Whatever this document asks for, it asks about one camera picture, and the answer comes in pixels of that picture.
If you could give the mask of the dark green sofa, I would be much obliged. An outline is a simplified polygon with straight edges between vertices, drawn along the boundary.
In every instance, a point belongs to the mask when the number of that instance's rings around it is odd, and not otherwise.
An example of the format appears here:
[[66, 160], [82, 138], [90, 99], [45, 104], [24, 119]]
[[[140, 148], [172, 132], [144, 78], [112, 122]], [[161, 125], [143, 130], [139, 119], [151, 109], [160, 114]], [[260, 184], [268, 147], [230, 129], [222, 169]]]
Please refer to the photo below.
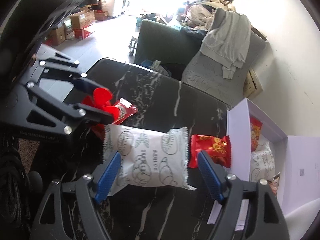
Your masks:
[[175, 28], [151, 20], [143, 20], [138, 35], [134, 64], [158, 60], [162, 64], [186, 66], [199, 51], [204, 30]]

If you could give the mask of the pile of clothes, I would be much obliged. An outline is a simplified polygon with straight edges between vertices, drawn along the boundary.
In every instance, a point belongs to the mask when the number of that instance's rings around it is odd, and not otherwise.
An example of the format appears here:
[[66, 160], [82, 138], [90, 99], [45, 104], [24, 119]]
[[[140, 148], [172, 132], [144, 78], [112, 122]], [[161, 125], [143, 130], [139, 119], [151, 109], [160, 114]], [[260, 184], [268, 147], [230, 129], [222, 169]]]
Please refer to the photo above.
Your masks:
[[236, 12], [232, 5], [234, 0], [188, 0], [186, 2], [182, 25], [192, 29], [209, 31], [213, 25], [215, 13], [221, 8], [226, 11]]

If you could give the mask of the red gold snack packet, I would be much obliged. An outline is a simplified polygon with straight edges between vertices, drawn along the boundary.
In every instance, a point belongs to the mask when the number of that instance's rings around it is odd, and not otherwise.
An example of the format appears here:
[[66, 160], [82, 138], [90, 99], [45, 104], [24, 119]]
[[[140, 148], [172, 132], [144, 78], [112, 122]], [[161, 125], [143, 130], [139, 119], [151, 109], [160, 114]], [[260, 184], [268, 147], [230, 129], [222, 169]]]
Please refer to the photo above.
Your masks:
[[223, 138], [211, 135], [192, 135], [189, 161], [190, 168], [198, 167], [198, 154], [201, 151], [205, 151], [214, 163], [226, 168], [231, 167], [232, 147], [228, 135]]

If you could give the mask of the red yellow cartoon snack packet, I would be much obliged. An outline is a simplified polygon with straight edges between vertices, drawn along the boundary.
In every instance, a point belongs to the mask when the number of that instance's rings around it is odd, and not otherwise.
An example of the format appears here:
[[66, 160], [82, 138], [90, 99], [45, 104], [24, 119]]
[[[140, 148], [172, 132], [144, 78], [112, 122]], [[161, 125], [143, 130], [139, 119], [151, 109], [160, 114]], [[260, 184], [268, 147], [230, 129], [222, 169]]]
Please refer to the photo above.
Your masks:
[[254, 116], [250, 116], [249, 119], [250, 119], [250, 126], [251, 126], [251, 151], [254, 152], [258, 146], [263, 123], [260, 122]]

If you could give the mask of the wooden framed panel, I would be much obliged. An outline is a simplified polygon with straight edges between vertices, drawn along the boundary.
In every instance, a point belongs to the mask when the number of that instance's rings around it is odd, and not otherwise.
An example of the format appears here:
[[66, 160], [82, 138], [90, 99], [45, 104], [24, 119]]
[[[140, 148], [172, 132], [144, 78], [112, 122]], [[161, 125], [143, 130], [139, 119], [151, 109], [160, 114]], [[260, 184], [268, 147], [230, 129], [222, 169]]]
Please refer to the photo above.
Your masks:
[[245, 79], [243, 87], [243, 96], [245, 98], [253, 99], [257, 97], [262, 91], [262, 85], [255, 71], [252, 68], [250, 68]]

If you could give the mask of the cardboard box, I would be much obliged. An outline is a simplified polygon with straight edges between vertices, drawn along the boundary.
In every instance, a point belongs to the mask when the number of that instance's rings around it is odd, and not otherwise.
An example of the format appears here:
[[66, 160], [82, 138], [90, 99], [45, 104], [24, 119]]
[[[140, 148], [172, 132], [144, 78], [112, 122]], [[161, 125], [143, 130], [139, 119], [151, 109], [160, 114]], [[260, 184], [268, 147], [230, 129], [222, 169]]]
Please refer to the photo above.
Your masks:
[[94, 11], [80, 11], [69, 16], [73, 29], [84, 29], [95, 21]]

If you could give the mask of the brown gold snack packet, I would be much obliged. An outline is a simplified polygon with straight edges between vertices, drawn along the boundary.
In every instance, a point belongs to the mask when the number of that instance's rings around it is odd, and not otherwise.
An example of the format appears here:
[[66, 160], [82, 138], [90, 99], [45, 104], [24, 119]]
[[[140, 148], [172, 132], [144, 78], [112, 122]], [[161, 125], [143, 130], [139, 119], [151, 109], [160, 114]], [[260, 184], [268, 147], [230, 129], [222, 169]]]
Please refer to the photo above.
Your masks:
[[281, 173], [279, 172], [278, 174], [274, 175], [271, 180], [268, 181], [268, 184], [269, 184], [273, 194], [276, 197], [277, 197], [277, 191], [278, 191], [278, 187], [279, 187], [280, 175], [281, 175]]

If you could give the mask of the light grey sweatshirt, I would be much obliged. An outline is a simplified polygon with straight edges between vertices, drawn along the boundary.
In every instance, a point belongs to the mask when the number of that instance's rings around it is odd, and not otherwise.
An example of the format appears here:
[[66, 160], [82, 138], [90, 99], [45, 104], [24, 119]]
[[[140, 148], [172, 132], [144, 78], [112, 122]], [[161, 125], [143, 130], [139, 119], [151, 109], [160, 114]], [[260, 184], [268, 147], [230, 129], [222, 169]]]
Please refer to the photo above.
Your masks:
[[222, 77], [231, 80], [246, 61], [250, 39], [251, 23], [247, 16], [219, 8], [200, 52], [221, 64]]

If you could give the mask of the red ketchup sachet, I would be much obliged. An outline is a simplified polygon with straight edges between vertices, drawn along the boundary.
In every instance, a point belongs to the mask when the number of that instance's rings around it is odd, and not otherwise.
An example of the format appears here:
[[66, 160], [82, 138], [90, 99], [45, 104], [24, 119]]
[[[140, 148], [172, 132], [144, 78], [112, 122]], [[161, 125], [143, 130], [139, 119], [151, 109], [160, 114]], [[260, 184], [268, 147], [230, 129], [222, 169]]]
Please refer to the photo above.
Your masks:
[[[113, 106], [104, 107], [103, 110], [106, 110], [107, 113], [115, 113], [118, 109], [118, 115], [115, 115], [113, 125], [119, 125], [123, 123], [130, 116], [138, 113], [139, 109], [127, 101], [124, 98], [120, 98]], [[105, 125], [97, 124], [91, 127], [92, 131], [100, 138], [103, 139], [105, 135]]]

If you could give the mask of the grey patterned chair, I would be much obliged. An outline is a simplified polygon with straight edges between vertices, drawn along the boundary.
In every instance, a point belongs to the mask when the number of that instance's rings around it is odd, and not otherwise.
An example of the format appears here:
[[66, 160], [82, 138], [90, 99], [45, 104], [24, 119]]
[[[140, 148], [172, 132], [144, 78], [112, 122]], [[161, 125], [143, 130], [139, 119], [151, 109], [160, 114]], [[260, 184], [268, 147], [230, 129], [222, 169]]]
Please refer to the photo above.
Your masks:
[[216, 10], [211, 30], [182, 74], [182, 82], [235, 106], [245, 79], [266, 42], [252, 31], [246, 15]]

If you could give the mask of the white bread packet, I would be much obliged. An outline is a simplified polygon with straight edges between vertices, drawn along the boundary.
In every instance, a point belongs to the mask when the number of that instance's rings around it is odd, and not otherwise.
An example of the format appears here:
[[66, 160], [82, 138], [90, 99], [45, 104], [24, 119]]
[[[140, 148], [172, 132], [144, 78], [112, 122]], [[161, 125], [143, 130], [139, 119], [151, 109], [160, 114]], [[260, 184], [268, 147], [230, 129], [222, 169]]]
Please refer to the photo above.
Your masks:
[[249, 180], [257, 182], [260, 179], [271, 181], [275, 175], [275, 163], [270, 142], [266, 141], [251, 153]]
[[174, 186], [194, 191], [188, 184], [188, 129], [157, 132], [123, 125], [106, 125], [103, 159], [119, 152], [120, 169], [109, 191], [115, 195], [127, 185]]

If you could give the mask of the lavender gift box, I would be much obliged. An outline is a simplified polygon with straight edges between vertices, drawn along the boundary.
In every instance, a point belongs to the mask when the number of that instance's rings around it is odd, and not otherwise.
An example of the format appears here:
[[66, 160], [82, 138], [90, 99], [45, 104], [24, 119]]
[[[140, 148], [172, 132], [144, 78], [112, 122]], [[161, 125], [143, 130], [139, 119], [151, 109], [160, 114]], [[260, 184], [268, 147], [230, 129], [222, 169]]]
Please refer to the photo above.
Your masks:
[[[227, 113], [227, 135], [232, 145], [229, 171], [241, 180], [250, 181], [250, 116], [263, 123], [258, 146], [266, 141], [270, 142], [275, 175], [281, 173], [277, 200], [284, 216], [307, 203], [319, 205], [319, 138], [286, 135], [248, 99], [243, 99]], [[307, 231], [317, 228], [319, 211]]]

